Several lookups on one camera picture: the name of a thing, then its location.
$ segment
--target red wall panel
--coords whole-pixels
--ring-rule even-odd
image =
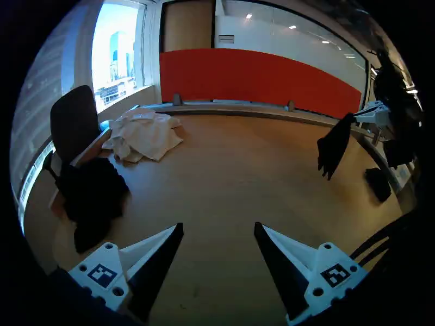
[[[342,118],[359,108],[361,93],[315,67],[278,55],[238,49],[192,49],[160,54],[164,102],[235,99],[287,105]]]

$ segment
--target crumpled white towel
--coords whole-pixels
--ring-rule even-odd
[[[181,126],[179,119],[138,107],[109,121],[112,130],[104,149],[112,149],[121,160],[138,162],[143,156],[159,161],[183,140],[172,129]]]

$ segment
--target wooden table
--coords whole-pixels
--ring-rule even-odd
[[[331,241],[350,254],[401,215],[394,195],[376,202],[363,179],[376,164],[353,138],[327,181],[317,171],[316,141],[328,128],[254,117],[179,118],[184,141],[161,162],[123,164],[104,154],[131,192],[106,241],[122,248],[184,224],[150,325],[285,325],[255,221],[313,247]],[[68,270],[89,253],[75,252],[74,225],[60,215],[53,253]]]

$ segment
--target black chair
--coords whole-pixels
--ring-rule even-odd
[[[53,144],[63,164],[69,164],[101,133],[94,93],[87,85],[63,95],[50,112]]]

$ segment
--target black cloth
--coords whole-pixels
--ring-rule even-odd
[[[48,276],[48,290],[56,305],[64,310],[68,325],[139,326],[140,324],[126,315],[121,315],[93,297],[89,290],[79,286],[67,271],[57,268]]]
[[[341,119],[331,131],[323,138],[317,140],[319,149],[318,170],[324,169],[323,177],[328,174],[328,180],[337,169],[338,164],[346,151],[349,143],[350,129],[355,118],[352,113],[348,113]]]
[[[388,179],[377,167],[365,170],[365,179],[381,203],[390,197],[391,189]]]
[[[406,164],[414,159],[412,149],[404,141],[392,139],[383,143],[388,167],[397,168],[398,165]]]
[[[101,242],[111,220],[122,215],[128,187],[106,158],[94,158],[78,168],[65,164],[56,185],[65,197],[68,218],[77,223],[76,251],[83,253]]]

